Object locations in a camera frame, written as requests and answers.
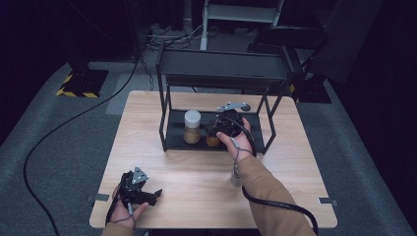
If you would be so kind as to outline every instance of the yellow black caution tape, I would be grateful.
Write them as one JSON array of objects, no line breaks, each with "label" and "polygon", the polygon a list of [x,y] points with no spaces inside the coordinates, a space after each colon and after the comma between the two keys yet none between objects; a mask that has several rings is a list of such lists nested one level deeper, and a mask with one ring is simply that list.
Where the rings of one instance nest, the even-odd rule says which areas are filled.
[{"label": "yellow black caution tape", "polygon": [[56,92],[56,95],[66,95],[66,96],[79,96],[79,97],[99,97],[98,93],[92,91],[83,91],[83,88],[78,88],[78,90],[68,90],[69,82],[73,78],[73,74],[70,74],[62,84],[61,88]]}]

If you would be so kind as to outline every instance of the sleeve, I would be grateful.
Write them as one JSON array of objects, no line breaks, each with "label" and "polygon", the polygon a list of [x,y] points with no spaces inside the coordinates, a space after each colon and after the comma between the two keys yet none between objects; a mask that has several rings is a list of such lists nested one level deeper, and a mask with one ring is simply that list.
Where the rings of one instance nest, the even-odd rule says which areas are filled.
[{"label": "sleeve", "polygon": [[[238,162],[238,172],[250,196],[295,205],[288,190],[258,159],[249,156],[243,158]],[[316,235],[300,212],[252,202],[250,207],[258,229],[264,236]]]},{"label": "sleeve", "polygon": [[118,223],[108,222],[101,236],[133,236],[133,230]]}]

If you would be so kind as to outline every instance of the person's right hand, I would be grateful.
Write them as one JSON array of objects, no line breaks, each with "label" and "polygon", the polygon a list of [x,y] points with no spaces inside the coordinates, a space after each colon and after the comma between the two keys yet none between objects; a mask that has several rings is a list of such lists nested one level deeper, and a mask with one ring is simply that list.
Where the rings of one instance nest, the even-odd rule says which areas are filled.
[{"label": "person's right hand", "polygon": [[[245,129],[247,129],[249,132],[251,132],[251,124],[249,124],[248,120],[245,118],[242,118],[243,120],[243,126]],[[233,158],[233,160],[236,158],[236,162],[240,161],[241,159],[251,156],[252,155],[252,147],[249,143],[248,139],[246,138],[246,135],[242,132],[234,138],[236,143],[239,145],[238,148],[233,144],[233,141],[231,138],[227,135],[225,135],[222,132],[217,132],[217,137],[227,146],[227,150],[230,153],[230,156]]]}]

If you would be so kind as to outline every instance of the silver metal part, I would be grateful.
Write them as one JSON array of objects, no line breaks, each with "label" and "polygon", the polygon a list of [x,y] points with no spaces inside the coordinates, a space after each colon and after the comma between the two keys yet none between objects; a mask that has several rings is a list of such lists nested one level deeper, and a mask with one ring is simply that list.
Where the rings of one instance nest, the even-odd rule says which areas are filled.
[{"label": "silver metal part", "polygon": [[132,184],[138,184],[144,181],[147,181],[149,176],[139,168],[139,166],[135,167],[135,171],[133,172]]}]

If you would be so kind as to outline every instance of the jar lid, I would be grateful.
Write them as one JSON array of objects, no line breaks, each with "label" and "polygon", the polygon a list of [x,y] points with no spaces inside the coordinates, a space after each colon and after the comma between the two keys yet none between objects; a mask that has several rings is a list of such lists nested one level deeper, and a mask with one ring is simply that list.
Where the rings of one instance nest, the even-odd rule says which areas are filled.
[{"label": "jar lid", "polygon": [[197,128],[200,126],[200,119],[202,115],[197,110],[189,110],[184,115],[185,125],[188,128]]}]

